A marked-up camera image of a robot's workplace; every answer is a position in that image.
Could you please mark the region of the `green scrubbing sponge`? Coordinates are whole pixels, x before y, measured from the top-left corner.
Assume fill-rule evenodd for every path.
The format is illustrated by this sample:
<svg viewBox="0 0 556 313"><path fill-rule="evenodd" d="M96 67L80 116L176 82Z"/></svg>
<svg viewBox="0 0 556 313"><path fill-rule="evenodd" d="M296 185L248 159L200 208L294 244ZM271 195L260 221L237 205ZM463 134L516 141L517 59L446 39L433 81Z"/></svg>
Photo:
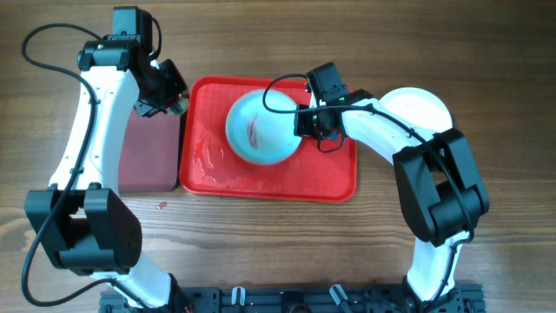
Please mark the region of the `green scrubbing sponge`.
<svg viewBox="0 0 556 313"><path fill-rule="evenodd" d="M189 98L180 97L175 103L168 107L168 112L174 116L180 116L187 112L189 108Z"/></svg>

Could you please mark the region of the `light blue plate top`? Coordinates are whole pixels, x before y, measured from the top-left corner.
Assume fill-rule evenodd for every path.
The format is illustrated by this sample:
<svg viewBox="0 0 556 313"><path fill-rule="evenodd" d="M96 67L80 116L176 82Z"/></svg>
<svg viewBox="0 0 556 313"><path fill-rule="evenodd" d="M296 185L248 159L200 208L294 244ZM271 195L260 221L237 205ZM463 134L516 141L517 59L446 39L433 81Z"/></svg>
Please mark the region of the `light blue plate top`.
<svg viewBox="0 0 556 313"><path fill-rule="evenodd" d="M291 157L301 145L294 134L295 101L270 90L250 91L230 108L225 134L232 151L256 165L273 165Z"/></svg>

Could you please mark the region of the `white plate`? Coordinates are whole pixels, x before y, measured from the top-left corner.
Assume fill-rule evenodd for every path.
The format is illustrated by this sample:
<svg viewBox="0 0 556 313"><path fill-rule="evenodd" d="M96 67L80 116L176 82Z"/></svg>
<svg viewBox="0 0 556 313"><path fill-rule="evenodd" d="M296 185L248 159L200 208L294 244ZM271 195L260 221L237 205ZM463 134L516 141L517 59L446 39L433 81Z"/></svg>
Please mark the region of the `white plate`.
<svg viewBox="0 0 556 313"><path fill-rule="evenodd" d="M430 91L402 87L389 91L379 102L389 112L421 128L443 132L453 127L447 106Z"/></svg>

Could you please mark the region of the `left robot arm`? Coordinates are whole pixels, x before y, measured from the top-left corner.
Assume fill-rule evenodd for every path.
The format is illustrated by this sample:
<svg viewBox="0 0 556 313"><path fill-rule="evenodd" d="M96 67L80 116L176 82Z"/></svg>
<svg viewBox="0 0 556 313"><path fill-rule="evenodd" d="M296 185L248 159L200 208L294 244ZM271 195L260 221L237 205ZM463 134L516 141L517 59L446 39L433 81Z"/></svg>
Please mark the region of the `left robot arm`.
<svg viewBox="0 0 556 313"><path fill-rule="evenodd" d="M23 263L21 288L30 292L38 248L51 264L108 284L140 312L190 312L175 277L142 251L142 226L119 196L118 171L129 117L182 107L187 84L175 64L160 61L158 21L136 6L113 10L112 31L93 35L78 54L81 85L69 141L45 190L32 190L24 211L36 235Z"/></svg>

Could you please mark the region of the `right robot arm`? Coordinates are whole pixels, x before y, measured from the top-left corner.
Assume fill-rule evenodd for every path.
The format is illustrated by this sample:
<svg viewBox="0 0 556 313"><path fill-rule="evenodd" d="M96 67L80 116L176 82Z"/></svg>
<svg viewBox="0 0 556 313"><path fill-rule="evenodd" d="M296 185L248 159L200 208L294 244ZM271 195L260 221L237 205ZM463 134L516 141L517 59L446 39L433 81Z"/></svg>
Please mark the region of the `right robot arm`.
<svg viewBox="0 0 556 313"><path fill-rule="evenodd" d="M455 292L461 248L489 210L486 187L465 136L429 91L404 87L376 98L351 91L334 63L303 74L310 103L295 114L299 137L352 139L394 167L404 220L415 236L404 283L415 308L440 307Z"/></svg>

